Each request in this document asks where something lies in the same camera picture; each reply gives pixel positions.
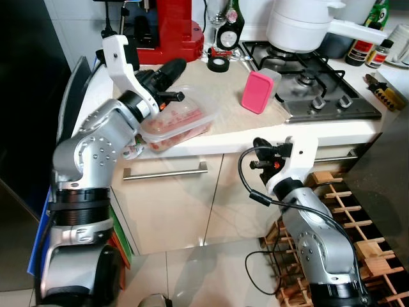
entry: gas stove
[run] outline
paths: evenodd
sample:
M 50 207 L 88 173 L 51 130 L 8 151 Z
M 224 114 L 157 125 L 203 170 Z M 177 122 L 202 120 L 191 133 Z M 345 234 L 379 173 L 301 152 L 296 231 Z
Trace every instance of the gas stove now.
M 344 80 L 344 70 L 328 65 L 326 56 L 289 53 L 268 42 L 241 42 L 241 47 L 254 71 L 269 68 L 282 75 L 275 97 L 290 114 L 288 123 L 382 116 Z

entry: green bottle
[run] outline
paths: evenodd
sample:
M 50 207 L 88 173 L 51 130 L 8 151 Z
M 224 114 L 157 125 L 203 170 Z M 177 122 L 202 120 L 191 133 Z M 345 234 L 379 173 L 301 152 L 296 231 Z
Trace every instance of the green bottle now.
M 238 0 L 229 1 L 226 17 L 226 23 L 217 32 L 216 44 L 222 50 L 233 50 L 237 47 L 244 28 L 244 18 Z

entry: food container lid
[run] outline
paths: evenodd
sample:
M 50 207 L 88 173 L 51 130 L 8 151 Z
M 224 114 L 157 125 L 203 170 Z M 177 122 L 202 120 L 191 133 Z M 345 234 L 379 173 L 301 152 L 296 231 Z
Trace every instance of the food container lid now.
M 168 91 L 181 91 L 185 99 L 171 102 L 156 118 L 142 122 L 139 133 L 147 143 L 157 143 L 209 123 L 219 112 L 214 99 L 194 86 L 175 86 Z

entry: small jar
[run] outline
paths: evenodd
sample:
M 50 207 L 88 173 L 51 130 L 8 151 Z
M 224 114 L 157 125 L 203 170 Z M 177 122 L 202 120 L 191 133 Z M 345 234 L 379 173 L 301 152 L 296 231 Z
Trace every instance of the small jar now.
M 368 58 L 365 61 L 366 66 L 371 68 L 379 68 L 386 60 L 390 48 L 394 42 L 392 40 L 384 40 L 379 46 L 371 51 Z

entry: red coffee machine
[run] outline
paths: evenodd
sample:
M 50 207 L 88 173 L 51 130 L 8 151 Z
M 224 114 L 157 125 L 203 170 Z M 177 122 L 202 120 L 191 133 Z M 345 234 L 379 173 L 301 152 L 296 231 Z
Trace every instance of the red coffee machine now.
M 199 25 L 192 21 L 192 0 L 144 0 L 139 6 L 146 11 L 156 8 L 158 33 L 153 47 L 140 48 L 140 41 L 150 41 L 148 20 L 135 19 L 135 40 L 140 64 L 164 64 L 175 58 L 194 61 L 202 55 L 204 36 Z M 127 10 L 121 12 L 121 30 Z

